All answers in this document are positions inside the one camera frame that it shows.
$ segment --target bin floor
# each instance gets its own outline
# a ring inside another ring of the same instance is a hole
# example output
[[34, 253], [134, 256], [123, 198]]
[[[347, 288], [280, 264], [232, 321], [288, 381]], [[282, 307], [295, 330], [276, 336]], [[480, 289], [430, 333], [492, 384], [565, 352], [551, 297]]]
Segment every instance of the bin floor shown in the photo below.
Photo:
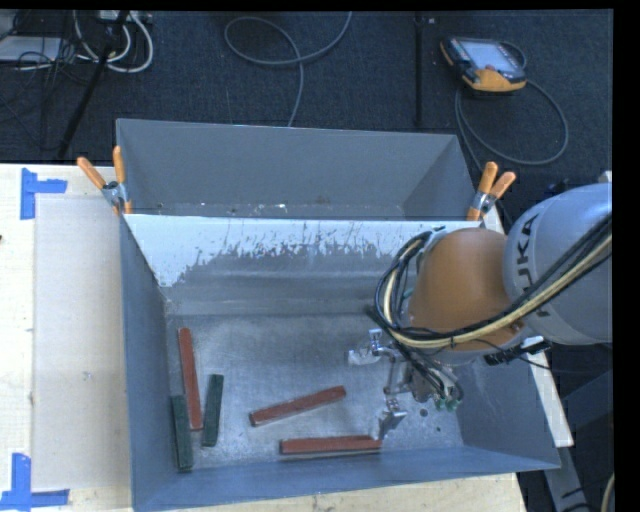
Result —
[[[180, 327], [191, 329], [203, 408], [209, 375], [224, 376], [218, 441], [203, 447], [202, 432], [192, 432], [194, 469], [283, 459], [281, 439], [378, 437], [390, 363], [384, 357], [368, 365], [347, 363], [348, 351], [376, 327], [366, 316], [181, 316], [168, 317], [168, 327], [172, 394], [183, 392]], [[249, 422], [254, 410], [338, 385], [347, 392], [338, 402], [258, 427]], [[410, 393], [398, 398], [408, 414], [386, 436], [383, 450], [463, 444], [455, 413], [437, 410], [432, 400], [418, 403]]]

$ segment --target metal bracket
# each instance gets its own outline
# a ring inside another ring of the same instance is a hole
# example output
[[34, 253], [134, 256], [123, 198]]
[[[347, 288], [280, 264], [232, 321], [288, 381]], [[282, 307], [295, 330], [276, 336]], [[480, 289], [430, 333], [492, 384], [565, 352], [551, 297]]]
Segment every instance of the metal bracket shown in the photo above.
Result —
[[407, 411], [400, 409], [395, 398], [387, 398], [387, 410], [379, 420], [380, 430], [378, 439], [384, 439], [390, 430], [394, 430], [407, 415]]

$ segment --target cable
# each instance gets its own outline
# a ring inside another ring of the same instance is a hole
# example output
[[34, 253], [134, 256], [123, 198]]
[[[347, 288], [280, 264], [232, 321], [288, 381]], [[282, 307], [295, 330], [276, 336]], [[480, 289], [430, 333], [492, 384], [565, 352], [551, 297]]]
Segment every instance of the cable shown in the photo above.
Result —
[[[609, 213], [603, 221], [598, 223], [593, 229], [589, 230], [589, 232], [580, 239], [579, 244], [574, 244], [574, 246], [565, 253], [565, 255], [567, 253], [577, 253], [581, 259], [577, 263], [573, 264], [569, 270], [565, 271], [556, 281], [542, 289], [542, 291], [533, 294], [530, 289], [537, 291], [544, 282], [549, 279], [549, 277], [547, 277], [548, 273], [543, 276], [544, 279], [538, 280], [534, 285], [532, 285], [532, 287], [530, 287], [529, 290], [527, 290], [527, 292], [525, 292], [525, 294], [523, 294], [523, 296], [516, 300], [511, 309], [507, 309], [502, 314], [496, 315], [488, 322], [478, 323], [474, 326], [457, 329], [449, 333], [434, 333], [429, 329], [422, 329], [419, 331], [422, 334], [417, 334], [418, 331], [415, 329], [402, 328], [395, 321], [394, 312], [391, 307], [394, 287], [398, 281], [397, 273], [401, 268], [400, 262], [403, 259], [408, 260], [413, 257], [413, 255], [424, 247], [426, 240], [431, 233], [423, 233], [412, 238], [407, 242], [407, 244], [405, 244], [403, 249], [401, 249], [401, 251], [396, 255], [396, 258], [394, 258], [394, 262], [389, 270], [385, 272], [382, 279], [379, 281], [375, 294], [376, 312], [385, 323], [389, 333], [396, 340], [416, 348], [436, 348], [447, 345], [454, 346], [457, 343], [465, 343], [481, 338], [503, 327], [509, 326], [527, 314], [533, 312], [577, 279], [583, 277], [595, 266], [601, 264], [604, 261], [602, 256], [605, 255], [605, 253], [607, 253], [607, 255], [610, 254], [609, 251], [612, 243], [612, 235], [610, 232], [611, 219], [611, 213]], [[380, 307], [381, 292], [384, 292], [382, 308]]]
[[[595, 224], [587, 233], [585, 233], [580, 239], [578, 239], [578, 241], [576, 243], [574, 243], [567, 251], [565, 251], [565, 253], [558, 258], [558, 260], [552, 264], [549, 269], [535, 282], [533, 283], [531, 286], [529, 286], [526, 290], [525, 293], [523, 293], [516, 301], [514, 301], [512, 303], [512, 305], [505, 310], [502, 314], [500, 315], [496, 315], [491, 319], [488, 319], [484, 322], [478, 322], [476, 324], [473, 324], [471, 326], [467, 326], [464, 329], [457, 329], [451, 332], [446, 333], [446, 336], [454, 336], [454, 335], [458, 335], [458, 334], [463, 334], [465, 332], [467, 332], [468, 330], [472, 330], [478, 327], [483, 327], [486, 326], [488, 324], [490, 324], [491, 322], [495, 321], [495, 320], [499, 320], [502, 316], [504, 316], [504, 314], [510, 313], [512, 311], [514, 311], [517, 307], [519, 307], [521, 304], [523, 304], [526, 300], [528, 300], [529, 298], [531, 298], [533, 296], [533, 294], [539, 290], [542, 285], [547, 282], [548, 280], [550, 280], [551, 278], [553, 278], [553, 276], [558, 273], [563, 266], [566, 266], [568, 264], [570, 264], [570, 261], [572, 258], [574, 259], [579, 259], [582, 258], [589, 250], [592, 250], [594, 245], [597, 243], [598, 240], [601, 240], [606, 233], [611, 229], [612, 226], [612, 215], [611, 213], [609, 213], [607, 216], [605, 216], [600, 222], [598, 222], [597, 224]], [[410, 240], [407, 244], [405, 244], [405, 246], [400, 250], [400, 253], [403, 253], [406, 249], [406, 247], [408, 247], [408, 245], [410, 245], [411, 243], [413, 243], [414, 240], [417, 240], [419, 237], [416, 237], [412, 240]], [[398, 262], [398, 256], [396, 256], [396, 258], [394, 259], [394, 265], [397, 264]], [[405, 254], [405, 257], [410, 257], [411, 254], [407, 253]], [[387, 279], [387, 277], [390, 275], [390, 273], [395, 270], [397, 268], [397, 265], [394, 266], [392, 265], [392, 267], [389, 269], [389, 271], [387, 271], [387, 273], [385, 273], [385, 275], [383, 276], [383, 278], [381, 279], [381, 281], [384, 281], [385, 279]], [[380, 293], [380, 288], [382, 283], [378, 283], [379, 286], [376, 289], [376, 301], [379, 301], [379, 293]], [[398, 325], [389, 325], [389, 327], [395, 327], [398, 328]], [[415, 333], [419, 333], [420, 332], [429, 332], [429, 333], [433, 333], [433, 331], [429, 330], [429, 329], [404, 329], [405, 333], [411, 333], [413, 335], [415, 335]], [[438, 336], [443, 336], [442, 333], [435, 333]]]
[[611, 473], [611, 478], [609, 478], [609, 482], [607, 483], [607, 487], [604, 491], [604, 496], [602, 498], [602, 506], [600, 507], [600, 512], [607, 512], [609, 510], [609, 502], [611, 501], [612, 493], [614, 492], [615, 486], [615, 473]]
[[[540, 87], [535, 82], [533, 82], [531, 80], [527, 80], [527, 84], [531, 85], [534, 89], [537, 89], [538, 91], [540, 91], [540, 93], [551, 103], [553, 108], [556, 110], [556, 112], [560, 116], [560, 120], [562, 121], [564, 140], [562, 142], [561, 148], [553, 156], [548, 157], [548, 158], [544, 158], [542, 160], [523, 160], [523, 159], [519, 159], [519, 158], [515, 158], [515, 157], [510, 156], [510, 155], [507, 155], [505, 153], [502, 153], [501, 151], [498, 151], [496, 148], [494, 148], [494, 147], [490, 146], [489, 144], [487, 144], [482, 139], [482, 137], [480, 137], [480, 135], [478, 135], [475, 132], [475, 130], [471, 127], [471, 125], [467, 121], [466, 116], [464, 115], [464, 112], [462, 111], [462, 101], [461, 101], [460, 98], [462, 96], [462, 90], [464, 88], [463, 85], [461, 85], [458, 88], [458, 90], [456, 91], [456, 97], [455, 97], [456, 120], [459, 120], [459, 123], [461, 122], [464, 125], [464, 127], [471, 133], [471, 135], [473, 135], [473, 137], [482, 146], [484, 146], [486, 149], [488, 149], [489, 151], [491, 151], [495, 155], [498, 155], [499, 157], [503, 158], [504, 160], [508, 160], [509, 162], [513, 162], [513, 163], [520, 164], [520, 165], [529, 165], [529, 166], [547, 165], [547, 164], [550, 164], [551, 162], [554, 162], [558, 158], [560, 158], [562, 156], [562, 154], [565, 152], [565, 150], [567, 149], [567, 146], [569, 145], [569, 126], [568, 126], [568, 123], [567, 123], [567, 119], [564, 116], [564, 113], [560, 109], [560, 106], [555, 102], [555, 100], [544, 89], [542, 89], [542, 87]], [[479, 165], [479, 162], [478, 162], [477, 158], [475, 157], [475, 154], [473, 153], [473, 151], [471, 150], [471, 148], [469, 146], [468, 139], [466, 138], [466, 136], [463, 136], [463, 138], [465, 139], [465, 143], [467, 144], [467, 150], [472, 155], [472, 158], [473, 158], [476, 166], [478, 167], [478, 169], [481, 169], [482, 167]]]
[[[74, 29], [75, 29], [76, 36], [78, 37], [80, 44], [82, 45], [84, 50], [89, 54], [88, 57], [86, 55], [81, 55], [81, 54], [78, 54], [77, 57], [79, 59], [90, 60], [94, 63], [97, 63], [100, 60], [100, 57], [91, 49], [91, 47], [85, 41], [84, 36], [82, 35], [82, 31], [80, 30], [80, 24], [78, 23], [78, 16], [77, 16], [76, 10], [73, 9], [72, 12], [73, 12]], [[133, 20], [133, 22], [137, 25], [137, 27], [140, 29], [140, 31], [144, 35], [149, 51], [148, 51], [146, 60], [140, 66], [129, 68], [129, 67], [116, 66], [115, 64], [113, 64], [113, 62], [120, 61], [124, 57], [126, 57], [129, 53], [129, 50], [131, 49], [131, 34], [129, 33], [129, 29], [126, 26], [123, 26], [122, 32], [124, 33], [126, 38], [125, 48], [124, 50], [122, 50], [122, 52], [120, 52], [120, 54], [114, 55], [113, 57], [109, 57], [107, 59], [107, 65], [106, 65], [107, 68], [109, 68], [111, 71], [115, 71], [117, 73], [139, 73], [147, 69], [151, 65], [151, 62], [153, 61], [154, 47], [153, 47], [153, 40], [151, 39], [151, 34], [147, 30], [147, 27], [144, 26], [144, 23], [140, 21], [140, 17], [136, 13], [133, 13], [133, 12], [129, 13], [129, 18]]]
[[[524, 54], [524, 52], [517, 47], [516, 45], [514, 45], [513, 43], [510, 43], [508, 41], [502, 41], [502, 44], [506, 44], [512, 48], [514, 48], [519, 54], [520, 57], [522, 59], [522, 64], [520, 65], [520, 67], [522, 67], [522, 69], [524, 69], [527, 66], [527, 57]], [[456, 124], [458, 125], [458, 132], [460, 134], [460, 138], [462, 139], [464, 145], [467, 148], [467, 151], [471, 157], [471, 159], [473, 160], [473, 163], [475, 164], [477, 170], [479, 172], [482, 172], [483, 170], [483, 165], [480, 163], [480, 161], [478, 160], [478, 158], [476, 157], [472, 146], [469, 142], [469, 139], [465, 133], [465, 129], [473, 136], [473, 138], [481, 145], [483, 146], [485, 149], [491, 151], [492, 153], [494, 153], [495, 155], [503, 158], [504, 160], [507, 160], [509, 162], [512, 163], [516, 163], [516, 164], [520, 164], [520, 165], [528, 165], [528, 166], [542, 166], [542, 165], [547, 165], [550, 164], [551, 162], [554, 162], [555, 160], [557, 160], [558, 158], [560, 158], [564, 152], [566, 151], [568, 145], [569, 145], [569, 126], [567, 123], [567, 119], [564, 115], [564, 113], [562, 112], [562, 109], [560, 108], [560, 106], [558, 105], [558, 103], [551, 97], [551, 95], [549, 93], [547, 93], [540, 85], [536, 84], [535, 82], [531, 81], [530, 79], [527, 79], [527, 83], [529, 85], [531, 85], [534, 89], [536, 89], [538, 92], [540, 92], [540, 94], [542, 94], [542, 96], [544, 96], [547, 101], [551, 104], [551, 106], [554, 108], [554, 110], [558, 113], [558, 116], [560, 117], [560, 120], [562, 122], [562, 127], [563, 127], [563, 133], [564, 133], [564, 140], [562, 142], [562, 146], [560, 147], [560, 149], [551, 157], [545, 158], [545, 159], [541, 159], [541, 160], [524, 160], [524, 159], [519, 159], [519, 158], [515, 158], [512, 157], [510, 155], [507, 155], [505, 153], [502, 153], [501, 151], [498, 151], [496, 148], [490, 146], [489, 144], [487, 144], [482, 137], [480, 137], [480, 135], [478, 135], [475, 130], [471, 127], [471, 125], [469, 124], [469, 121], [467, 120], [466, 116], [464, 115], [464, 112], [462, 110], [462, 91], [464, 89], [464, 86], [461, 85], [458, 90], [456, 91], [455, 94], [455, 100], [454, 100], [454, 111], [455, 111], [455, 118], [456, 118]], [[504, 217], [506, 218], [509, 226], [513, 225], [513, 219], [511, 218], [511, 216], [509, 215], [509, 213], [507, 212], [507, 210], [504, 208], [503, 204], [501, 201], [498, 201], [496, 203], [501, 211], [502, 214], [504, 215]]]
[[[301, 56], [300, 55], [300, 51], [298, 50], [298, 47], [296, 46], [296, 43], [293, 41], [293, 39], [291, 38], [291, 36], [289, 36], [289, 34], [287, 34], [287, 32], [284, 31], [284, 29], [282, 29], [281, 27], [279, 27], [278, 25], [276, 25], [275, 23], [272, 23], [269, 20], [263, 19], [263, 18], [258, 18], [255, 16], [241, 16], [239, 18], [235, 18], [233, 20], [231, 20], [229, 23], [227, 23], [227, 25], [224, 28], [224, 40], [227, 43], [227, 45], [229, 46], [229, 48], [231, 49], [231, 51], [233, 53], [235, 53], [238, 57], [241, 57], [249, 62], [252, 62], [253, 64], [258, 64], [261, 66], [273, 66], [273, 67], [286, 67], [286, 66], [292, 66], [292, 65], [298, 65], [298, 70], [299, 70], [299, 74], [300, 74], [300, 79], [299, 79], [299, 85], [298, 85], [298, 93], [296, 95], [296, 100], [295, 100], [295, 104], [293, 107], [293, 111], [291, 113], [291, 116], [289, 117], [289, 121], [287, 123], [287, 126], [290, 127], [293, 125], [293, 121], [296, 117], [296, 114], [298, 112], [298, 107], [300, 106], [300, 100], [302, 98], [302, 90], [304, 88], [304, 64], [308, 64], [309, 62], [311, 62], [314, 59], [317, 59], [319, 57], [322, 57], [323, 55], [325, 55], [327, 52], [329, 52], [334, 46], [336, 46], [338, 44], [338, 42], [342, 39], [342, 36], [344, 36], [344, 33], [347, 31], [347, 28], [349, 27], [349, 24], [351, 23], [351, 17], [353, 16], [353, 12], [349, 11], [347, 13], [347, 19], [344, 23], [344, 26], [342, 27], [342, 30], [340, 31], [340, 33], [338, 34], [338, 36], [331, 41], [327, 46], [325, 46], [324, 48], [310, 53], [309, 55], [305, 55], [305, 56]], [[287, 42], [291, 45], [291, 47], [293, 48], [293, 51], [296, 54], [296, 58], [295, 59], [287, 59], [287, 60], [263, 60], [263, 59], [256, 59], [254, 57], [251, 57], [245, 53], [242, 53], [241, 51], [239, 51], [232, 43], [231, 40], [229, 39], [229, 29], [235, 25], [236, 23], [240, 23], [243, 21], [254, 21], [254, 22], [258, 22], [258, 23], [264, 23], [268, 26], [270, 26], [271, 28], [274, 28], [275, 30], [277, 30], [278, 32], [280, 32], [280, 34], [282, 34], [282, 36], [287, 40]]]

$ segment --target power strip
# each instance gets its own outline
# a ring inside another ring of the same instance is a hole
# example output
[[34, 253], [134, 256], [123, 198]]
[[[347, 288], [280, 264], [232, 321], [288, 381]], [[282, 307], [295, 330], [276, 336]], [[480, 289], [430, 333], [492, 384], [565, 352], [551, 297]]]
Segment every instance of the power strip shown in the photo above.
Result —
[[[96, 12], [96, 17], [99, 21], [113, 23], [118, 18], [118, 12], [119, 11], [115, 9], [100, 9]], [[134, 23], [133, 17], [131, 16], [132, 14], [137, 16], [142, 23], [151, 24], [153, 18], [151, 11], [131, 11], [129, 16], [127, 16], [127, 23]]]

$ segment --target electronic device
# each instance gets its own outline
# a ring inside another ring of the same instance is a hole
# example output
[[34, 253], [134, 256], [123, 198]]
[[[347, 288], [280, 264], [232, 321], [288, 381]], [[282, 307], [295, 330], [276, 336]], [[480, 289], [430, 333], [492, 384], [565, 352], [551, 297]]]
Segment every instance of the electronic device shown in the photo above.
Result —
[[497, 41], [447, 37], [440, 49], [453, 71], [478, 94], [510, 94], [527, 83], [518, 60]]

